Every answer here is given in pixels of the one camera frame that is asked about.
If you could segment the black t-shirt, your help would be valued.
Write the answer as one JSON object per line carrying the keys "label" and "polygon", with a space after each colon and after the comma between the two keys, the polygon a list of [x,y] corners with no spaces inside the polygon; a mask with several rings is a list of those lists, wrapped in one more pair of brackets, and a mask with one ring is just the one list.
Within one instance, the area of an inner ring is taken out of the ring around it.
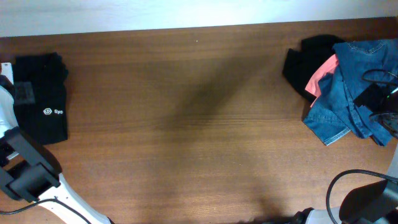
{"label": "black t-shirt", "polygon": [[42,145],[68,139],[64,85],[68,76],[56,53],[17,57],[12,66],[16,95],[14,112],[23,132]]}

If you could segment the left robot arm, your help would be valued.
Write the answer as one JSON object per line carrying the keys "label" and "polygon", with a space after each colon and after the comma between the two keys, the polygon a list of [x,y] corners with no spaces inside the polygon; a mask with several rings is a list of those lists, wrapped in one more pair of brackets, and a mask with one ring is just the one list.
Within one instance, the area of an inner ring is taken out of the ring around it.
{"label": "left robot arm", "polygon": [[2,75],[1,190],[13,200],[30,204],[1,214],[14,215],[41,206],[65,223],[111,223],[69,186],[53,154],[20,130],[14,114],[13,90],[13,83]]}

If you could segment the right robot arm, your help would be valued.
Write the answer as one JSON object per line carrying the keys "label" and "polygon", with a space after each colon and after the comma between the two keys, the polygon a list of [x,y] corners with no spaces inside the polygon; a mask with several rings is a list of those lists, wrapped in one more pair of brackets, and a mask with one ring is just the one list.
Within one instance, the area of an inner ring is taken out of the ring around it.
{"label": "right robot arm", "polygon": [[306,103],[290,93],[294,118],[254,128],[209,129],[192,152],[192,179],[182,193],[194,220],[264,221],[299,210],[338,207],[356,187],[374,177],[356,170],[386,172],[395,142],[378,146],[348,133],[324,145],[302,122]]}

